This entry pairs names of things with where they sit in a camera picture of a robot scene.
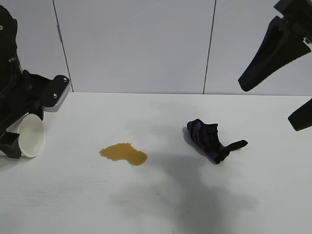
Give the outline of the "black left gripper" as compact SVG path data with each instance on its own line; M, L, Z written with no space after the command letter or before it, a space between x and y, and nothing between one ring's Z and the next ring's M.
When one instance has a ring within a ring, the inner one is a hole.
M4 133L22 115L41 106L48 79L21 70L17 54L18 22L0 7L0 151L9 158L20 158L18 133Z

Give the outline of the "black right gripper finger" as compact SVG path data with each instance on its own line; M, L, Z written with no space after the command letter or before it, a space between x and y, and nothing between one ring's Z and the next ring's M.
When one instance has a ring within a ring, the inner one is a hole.
M295 110L288 121L296 131L301 131L312 126L312 99Z

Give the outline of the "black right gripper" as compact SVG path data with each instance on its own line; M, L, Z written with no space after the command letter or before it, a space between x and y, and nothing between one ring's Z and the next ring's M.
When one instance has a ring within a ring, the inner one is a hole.
M238 79L241 89L250 91L288 63L311 52L312 1L279 0L276 16L269 23L253 60Z

